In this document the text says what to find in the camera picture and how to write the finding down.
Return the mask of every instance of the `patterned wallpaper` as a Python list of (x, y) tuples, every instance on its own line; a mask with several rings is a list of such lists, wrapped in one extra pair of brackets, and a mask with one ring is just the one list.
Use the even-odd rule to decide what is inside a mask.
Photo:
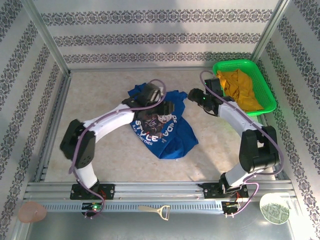
[(0, 240), (10, 239), (62, 72), (19, 0), (0, 0)]
[(266, 120), (277, 128), (286, 153), (284, 170), (314, 239), (320, 239), (319, 27), (319, 2), (292, 1), (258, 63), (277, 101)]
[(37, 0), (70, 69), (249, 58), (278, 0)]

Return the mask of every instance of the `pink object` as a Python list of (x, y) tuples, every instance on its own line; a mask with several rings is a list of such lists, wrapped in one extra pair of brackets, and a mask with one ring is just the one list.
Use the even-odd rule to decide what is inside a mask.
[(25, 203), (18, 212), (18, 218), (22, 223), (38, 222), (43, 220), (46, 215), (47, 209), (35, 201)]

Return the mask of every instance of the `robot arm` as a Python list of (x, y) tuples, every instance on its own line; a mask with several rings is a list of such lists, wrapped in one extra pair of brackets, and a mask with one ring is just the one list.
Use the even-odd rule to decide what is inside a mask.
[(263, 126), (254, 120), (248, 122), (244, 118), (246, 113), (238, 104), (231, 97), (223, 96), (219, 79), (206, 80), (205, 84), (233, 107), (208, 92), (205, 94), (198, 88), (190, 91), (188, 99), (196, 102), (205, 112), (213, 111), (211, 115), (226, 120), (241, 137), (239, 163), (223, 173), (219, 180), (220, 191), (225, 194), (241, 188), (247, 177), (279, 163), (278, 151), (255, 126), (264, 130), (275, 142), (277, 142), (276, 130), (272, 126)]
[(85, 187), (96, 193), (98, 192), (99, 180), (92, 166), (95, 144), (108, 133), (143, 117), (145, 114), (171, 114), (174, 111), (174, 105), (169, 101), (163, 101), (156, 107), (145, 109), (145, 107), (157, 103), (162, 95), (162, 89), (148, 83), (141, 93), (123, 100), (114, 110), (84, 122), (75, 119), (69, 124), (60, 144), (60, 149), (69, 160), (73, 159), (78, 140), (82, 132), (86, 130), (74, 165), (75, 174)]

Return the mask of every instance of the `green basket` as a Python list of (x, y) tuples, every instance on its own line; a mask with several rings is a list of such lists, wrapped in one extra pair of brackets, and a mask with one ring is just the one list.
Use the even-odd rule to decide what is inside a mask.
[(213, 73), (216, 75), (217, 71), (233, 72), (237, 69), (240, 69), (242, 72), (251, 77), (255, 98), (258, 100), (259, 104), (264, 108), (263, 110), (259, 111), (247, 112), (247, 114), (249, 116), (258, 116), (261, 114), (270, 113), (273, 110), (275, 110), (277, 106), (276, 100), (272, 95), (258, 66), (253, 61), (246, 59), (220, 61), (213, 66)]

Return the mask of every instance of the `beige floor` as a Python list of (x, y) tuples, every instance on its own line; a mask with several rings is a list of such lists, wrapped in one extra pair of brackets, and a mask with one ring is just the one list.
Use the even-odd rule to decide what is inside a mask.
[[(72, 76), (69, 92), (51, 154), (46, 182), (74, 181), (68, 175), (71, 161), (59, 149), (73, 119), (90, 120), (114, 109), (128, 97), (128, 90), (154, 78), (165, 82), (168, 91), (189, 93), (203, 89), (199, 70), (121, 72), (78, 72)], [(139, 140), (129, 125), (102, 138), (95, 147), (93, 168), (100, 181), (201, 181), (218, 180), (221, 173), (238, 163), (240, 137), (221, 118), (206, 114), (186, 99), (183, 117), (199, 144), (185, 157), (159, 160)]]

